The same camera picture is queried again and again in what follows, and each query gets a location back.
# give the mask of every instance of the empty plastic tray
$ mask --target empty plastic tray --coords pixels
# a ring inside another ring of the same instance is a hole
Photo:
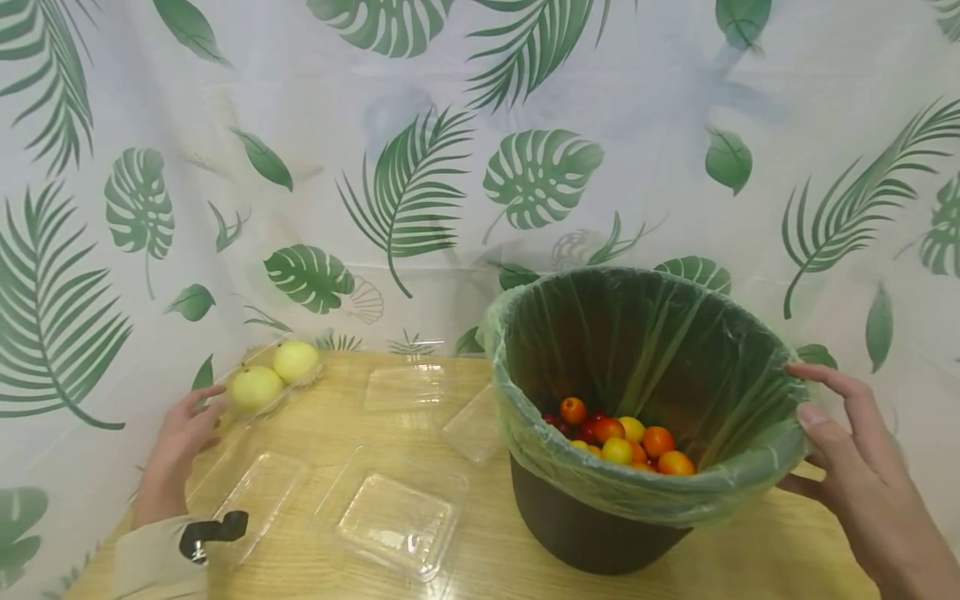
[[[220,460],[190,495],[194,515],[221,520],[230,511],[249,514],[243,538],[207,546],[212,564],[227,569],[243,564],[306,471],[309,442],[288,437],[282,445],[264,445],[260,433],[272,425],[266,420],[245,427],[234,444],[222,449]]]
[[[377,369],[370,374],[364,408],[409,410],[444,398],[444,367],[426,360]]]
[[[488,385],[467,403],[441,430],[444,441],[473,463],[481,465],[500,447],[500,433]]]
[[[466,477],[429,456],[361,445],[315,518],[326,540],[426,583],[441,572],[467,489]]]

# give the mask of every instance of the left hand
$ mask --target left hand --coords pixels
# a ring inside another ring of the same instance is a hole
[[[960,564],[917,491],[894,437],[862,381],[821,365],[788,365],[844,398],[852,431],[805,402],[797,417],[822,481],[787,475],[779,487],[822,503],[840,521],[856,561],[882,598],[960,598]]]
[[[133,529],[188,514],[186,481],[193,470],[193,459],[220,442],[214,429],[227,410],[227,402],[217,399],[197,406],[226,390],[220,385],[195,390],[167,411],[133,505]]]

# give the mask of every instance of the leaf print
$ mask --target leaf print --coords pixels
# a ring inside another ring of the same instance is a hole
[[[914,116],[897,138],[846,189],[837,193],[847,176],[856,168],[858,158],[833,183],[820,201],[812,220],[807,220],[807,180],[799,200],[797,190],[790,194],[783,211],[783,246],[799,267],[783,298],[783,317],[793,317],[791,303],[797,284],[804,274],[832,269],[844,256],[870,246],[876,237],[876,225],[893,221],[890,212],[916,200],[917,191],[903,176],[911,172],[937,173],[922,162],[924,158],[952,156],[931,147],[931,142],[960,138],[960,100],[934,110],[934,103]]]
[[[451,114],[448,108],[432,121],[432,113],[418,116],[383,149],[372,180],[364,156],[364,202],[357,198],[346,175],[344,186],[337,182],[340,199],[353,223],[387,254],[390,274],[407,298],[413,294],[400,281],[395,259],[453,248],[454,228],[441,223],[460,218],[450,212],[460,207],[453,201],[466,196],[441,177],[467,172],[448,163],[469,157],[454,154],[453,149],[471,140],[473,130],[465,124],[472,117],[465,112]]]
[[[83,573],[86,566],[90,564],[90,560],[93,559],[93,556],[98,550],[100,550],[100,542],[97,542],[92,552],[87,550],[86,554],[84,554],[84,564],[80,568],[71,566],[69,573],[60,576],[60,587],[62,590],[59,592],[44,591],[42,596],[43,600],[63,600],[64,594],[80,580],[81,573]]]
[[[740,193],[754,170],[754,155],[733,132],[709,129],[710,148],[707,150],[707,175],[721,185]]]
[[[756,47],[767,26],[771,0],[716,0],[716,19],[727,43],[737,50]]]
[[[876,287],[874,301],[867,314],[867,353],[874,364],[871,372],[883,367],[894,341],[893,300],[886,287],[880,283]]]
[[[40,549],[40,536],[24,538],[47,512],[40,488],[0,489],[0,591],[23,577],[23,567]]]
[[[729,295],[733,288],[730,272],[702,256],[673,258],[654,267],[654,271],[689,279],[720,294]]]
[[[328,327],[324,335],[317,338],[317,348],[323,350],[337,350],[341,352],[354,352],[363,346],[363,338],[347,335],[335,335],[333,328]]]
[[[190,386],[190,390],[202,390],[211,385],[213,385],[213,354],[207,356],[204,363],[200,365],[200,370],[197,371],[196,376],[194,376],[193,385]]]
[[[206,315],[210,306],[216,303],[213,295],[210,294],[210,290],[199,283],[194,283],[183,288],[183,291],[167,306],[163,314],[179,312],[187,321],[196,323]]]
[[[480,346],[480,343],[477,342],[477,329],[480,327],[471,327],[468,329],[460,339],[457,340],[457,348],[454,352],[454,356],[461,356],[462,354],[481,354],[483,353],[483,347]]]
[[[387,340],[387,348],[391,354],[404,356],[429,356],[437,350],[436,344],[421,340],[419,334],[410,337],[406,329],[403,330],[403,341]]]
[[[960,41],[960,0],[927,0],[940,14],[937,25],[951,42]]]
[[[375,285],[362,277],[355,277],[356,287],[344,299],[343,310],[366,324],[374,324],[383,316],[383,295]]]
[[[281,248],[263,265],[279,291],[320,315],[340,308],[340,296],[352,294],[355,287],[353,275],[339,258],[313,246]]]
[[[613,229],[610,232],[610,237],[607,238],[607,242],[603,245],[603,248],[594,252],[589,260],[587,261],[588,265],[602,265],[604,263],[610,262],[617,258],[620,254],[629,252],[636,246],[636,243],[640,241],[640,238],[644,235],[650,235],[666,221],[666,217],[662,221],[654,225],[649,231],[646,230],[647,224],[644,223],[640,226],[640,231],[637,232],[636,236],[633,239],[621,240],[620,239],[620,213],[613,212]]]
[[[525,101],[573,52],[587,26],[594,0],[475,0],[488,9],[511,15],[508,25],[485,29],[470,37],[498,37],[498,45],[469,60],[498,57],[499,62],[470,78],[468,89],[479,92],[470,108],[493,104],[493,110],[508,100],[513,106]],[[603,0],[603,15],[597,42],[603,35],[612,0]]]
[[[513,289],[519,285],[533,283],[540,279],[540,275],[534,273],[526,267],[521,267],[515,263],[491,262],[500,272],[500,288],[503,291]]]
[[[77,6],[89,18],[84,0],[77,0]],[[0,98],[27,91],[36,96],[12,126],[34,114],[48,115],[26,150],[35,150],[34,161],[50,161],[48,177],[59,176],[71,159],[80,166],[84,142],[93,153],[93,113],[74,37],[84,41],[61,0],[0,0],[0,16],[0,60],[32,60],[34,65],[22,68],[23,77],[0,89]]]
[[[937,192],[937,208],[920,243],[920,261],[934,275],[960,277],[960,174]]]
[[[113,161],[104,195],[113,244],[123,252],[144,251],[147,293],[154,300],[150,259],[166,258],[174,241],[173,204],[163,181],[163,156],[149,148],[123,151]]]
[[[294,332],[294,330],[291,329],[286,323],[283,323],[281,321],[278,321],[277,319],[274,319],[273,317],[263,312],[256,306],[253,306],[252,304],[247,303],[247,304],[244,304],[243,307],[248,310],[252,310],[257,315],[257,317],[254,317],[252,319],[247,319],[246,321],[244,321],[243,322],[244,324],[264,325],[264,326],[270,327],[271,329],[276,329],[277,331],[283,331],[284,333]]]
[[[263,140],[252,133],[242,132],[235,127],[231,127],[230,130],[243,142],[250,164],[263,176],[263,179],[282,185],[291,192],[294,191],[294,178],[290,175],[290,170],[276,152],[270,149],[270,146],[264,144]]]
[[[213,218],[217,220],[217,239],[215,244],[217,253],[219,254],[220,252],[223,252],[229,248],[230,244],[240,238],[240,232],[242,231],[244,224],[250,220],[253,213],[252,211],[247,213],[247,218],[244,219],[240,216],[240,212],[237,211],[234,214],[236,223],[233,225],[227,225],[224,215],[217,210],[217,207],[213,205],[211,201],[206,201],[206,203],[210,205],[210,210],[213,211]]]
[[[560,236],[553,245],[550,258],[555,271],[565,271],[586,266],[588,261],[605,247],[603,236],[599,232],[576,229]]]
[[[154,0],[156,12],[180,44],[203,60],[232,68],[217,47],[213,28],[200,10],[187,0]]]
[[[603,157],[599,144],[566,130],[531,130],[504,137],[483,180],[487,196],[504,209],[487,229],[483,243],[503,215],[516,229],[543,228],[565,219],[580,203]]]
[[[839,369],[837,361],[823,344],[807,344],[797,348],[800,360],[810,365],[824,365],[831,369]]]
[[[443,30],[453,0],[306,0],[348,43],[393,59],[416,57]]]
[[[36,198],[28,189],[22,226],[7,200],[0,229],[0,382],[17,393],[0,394],[0,402],[15,407],[0,410],[0,419],[65,408],[93,427],[123,429],[80,407],[133,327],[108,294],[109,270],[77,269],[93,245],[75,248],[86,228],[64,228],[77,208],[72,198],[57,199],[61,188],[51,183]]]

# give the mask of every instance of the trash bag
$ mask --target trash bag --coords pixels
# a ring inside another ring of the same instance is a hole
[[[590,507],[688,528],[732,515],[807,452],[796,421],[812,387],[796,359],[727,296],[668,273],[587,267],[508,290],[478,337],[514,459]],[[541,413],[566,396],[665,426],[698,472],[667,476],[574,447]]]

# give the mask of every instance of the plastic clamshell container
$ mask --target plastic clamshell container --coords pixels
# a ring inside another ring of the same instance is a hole
[[[305,340],[302,340],[301,338],[293,334],[287,334],[268,346],[250,348],[249,350],[247,350],[247,353],[244,354],[244,358],[241,361],[241,363],[237,365],[232,371],[230,371],[230,373],[228,373],[226,377],[223,377],[219,381],[219,383],[222,383],[223,385],[226,385],[228,387],[227,394],[226,394],[227,398],[230,399],[230,383],[233,381],[233,378],[236,377],[238,373],[240,373],[246,367],[252,367],[252,366],[267,367],[271,369],[274,364],[276,347],[282,344],[283,342],[292,341],[292,340],[305,342],[306,344],[309,344],[310,346],[312,346],[314,349],[317,350],[320,356],[317,366],[311,372],[307,373],[297,381],[293,381],[285,385],[283,388],[283,391],[280,393],[279,396],[276,397],[274,401],[267,404],[266,406],[264,406],[258,411],[253,411],[253,412],[239,411],[236,409],[236,405],[231,402],[230,413],[233,415],[235,419],[253,420],[256,417],[268,415],[274,412],[274,410],[276,410],[286,402],[288,402],[290,400],[290,396],[293,395],[297,390],[314,384],[316,381],[318,381],[321,377],[324,376],[324,373],[326,370],[325,352],[320,348],[317,348],[317,346],[313,343],[306,342]]]
[[[430,356],[403,356],[395,366],[371,372],[364,409],[410,410],[433,406],[444,399],[445,383],[441,361]]]
[[[230,511],[249,514],[247,534],[236,541],[206,546],[211,563],[233,569],[243,564],[267,535],[280,507],[306,473],[312,442],[270,436],[267,419],[238,424],[243,431],[221,450],[219,460],[189,497],[191,513],[221,520]]]
[[[487,462],[501,446],[492,395],[493,388],[488,385],[440,432],[445,442],[476,465]]]
[[[432,467],[426,454],[364,444],[314,518],[324,541],[428,583],[444,566],[467,492],[465,476]]]

